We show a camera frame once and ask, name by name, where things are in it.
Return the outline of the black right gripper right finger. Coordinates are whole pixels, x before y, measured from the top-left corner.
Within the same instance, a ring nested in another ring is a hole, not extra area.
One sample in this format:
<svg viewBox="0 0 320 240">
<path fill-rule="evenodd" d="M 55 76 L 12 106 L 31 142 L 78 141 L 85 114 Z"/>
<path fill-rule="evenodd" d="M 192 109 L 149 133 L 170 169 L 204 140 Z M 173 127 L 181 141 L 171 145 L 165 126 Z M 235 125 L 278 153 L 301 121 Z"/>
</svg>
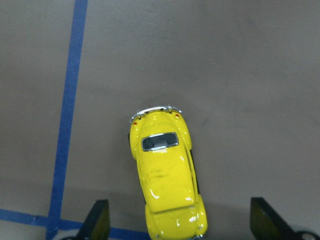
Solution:
<svg viewBox="0 0 320 240">
<path fill-rule="evenodd" d="M 263 197 L 250 200 L 250 230 L 256 240 L 298 240 L 299 236 Z"/>
</svg>

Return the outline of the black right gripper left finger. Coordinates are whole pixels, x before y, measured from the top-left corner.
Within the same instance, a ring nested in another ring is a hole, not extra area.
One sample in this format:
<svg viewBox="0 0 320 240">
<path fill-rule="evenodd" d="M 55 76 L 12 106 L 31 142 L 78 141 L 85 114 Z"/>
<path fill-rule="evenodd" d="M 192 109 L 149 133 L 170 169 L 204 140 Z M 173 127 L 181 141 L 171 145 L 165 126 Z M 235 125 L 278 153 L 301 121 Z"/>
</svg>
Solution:
<svg viewBox="0 0 320 240">
<path fill-rule="evenodd" d="M 96 200 L 82 227 L 77 240 L 107 240 L 111 231 L 109 201 Z"/>
</svg>

